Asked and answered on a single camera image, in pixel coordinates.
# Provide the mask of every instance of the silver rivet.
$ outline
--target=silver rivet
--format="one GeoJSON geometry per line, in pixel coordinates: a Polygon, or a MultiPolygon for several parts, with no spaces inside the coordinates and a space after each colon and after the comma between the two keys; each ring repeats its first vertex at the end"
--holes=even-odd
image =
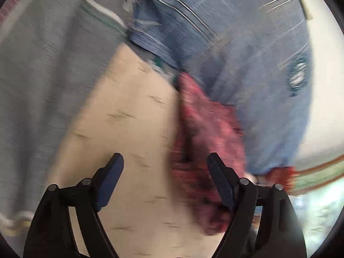
{"type": "Polygon", "coordinates": [[[57,185],[56,185],[56,184],[50,184],[50,185],[48,186],[48,190],[49,190],[49,191],[54,191],[56,188],[57,188],[57,185]]]}
{"type": "Polygon", "coordinates": [[[276,183],[276,184],[275,184],[275,188],[276,188],[277,190],[282,190],[282,189],[283,189],[283,186],[282,186],[282,184],[276,183]]]}
{"type": "Polygon", "coordinates": [[[81,183],[82,183],[83,185],[89,185],[89,184],[91,183],[91,179],[90,179],[90,178],[84,178],[84,179],[81,181],[81,183]]]}
{"type": "Polygon", "coordinates": [[[250,181],[247,178],[243,177],[243,178],[240,179],[240,183],[244,184],[244,185],[247,185],[247,184],[250,183],[250,181]]]}

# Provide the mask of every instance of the red cloth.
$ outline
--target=red cloth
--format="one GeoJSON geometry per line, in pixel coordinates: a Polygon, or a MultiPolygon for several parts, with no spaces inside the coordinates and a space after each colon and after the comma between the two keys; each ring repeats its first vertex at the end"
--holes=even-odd
{"type": "MultiPolygon", "coordinates": [[[[207,169],[206,159],[216,152],[239,177],[245,173],[242,131],[235,108],[212,102],[186,73],[179,77],[180,123],[172,150],[172,176],[185,192],[196,222],[207,235],[223,233],[231,221],[207,169]]],[[[288,188],[292,167],[275,168],[259,177],[263,185],[288,188]]]]}

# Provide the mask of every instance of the white surface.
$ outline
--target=white surface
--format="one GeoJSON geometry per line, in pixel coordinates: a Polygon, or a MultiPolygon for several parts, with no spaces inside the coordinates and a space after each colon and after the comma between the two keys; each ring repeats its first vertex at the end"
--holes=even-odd
{"type": "Polygon", "coordinates": [[[303,0],[313,51],[309,124],[294,164],[300,169],[344,153],[344,36],[324,0],[303,0]]]}

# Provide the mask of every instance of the blue denim garment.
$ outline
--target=blue denim garment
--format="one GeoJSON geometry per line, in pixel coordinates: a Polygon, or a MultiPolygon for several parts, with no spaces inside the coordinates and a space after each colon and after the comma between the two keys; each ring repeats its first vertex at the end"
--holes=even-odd
{"type": "Polygon", "coordinates": [[[236,107],[247,171],[290,165],[311,100],[300,0],[131,1],[130,39],[188,72],[212,100],[236,107]]]}

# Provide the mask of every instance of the metal pin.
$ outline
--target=metal pin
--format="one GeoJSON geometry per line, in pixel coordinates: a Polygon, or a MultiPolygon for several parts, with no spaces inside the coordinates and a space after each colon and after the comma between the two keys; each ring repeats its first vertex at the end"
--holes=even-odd
{"type": "Polygon", "coordinates": [[[275,184],[275,188],[276,188],[277,190],[282,190],[282,189],[283,189],[283,186],[282,186],[282,184],[276,183],[276,184],[275,184]]]}
{"type": "Polygon", "coordinates": [[[242,178],[240,179],[240,183],[241,183],[241,184],[244,184],[244,185],[247,185],[247,184],[250,183],[250,181],[249,181],[247,178],[242,177],[242,178]]]}
{"type": "Polygon", "coordinates": [[[89,184],[91,183],[91,179],[90,179],[90,178],[84,178],[84,179],[81,181],[81,183],[82,183],[83,185],[89,185],[89,184]]]}
{"type": "Polygon", "coordinates": [[[57,188],[57,185],[56,185],[56,184],[50,184],[50,185],[48,186],[48,190],[49,190],[49,191],[54,191],[56,188],[57,188]]]}

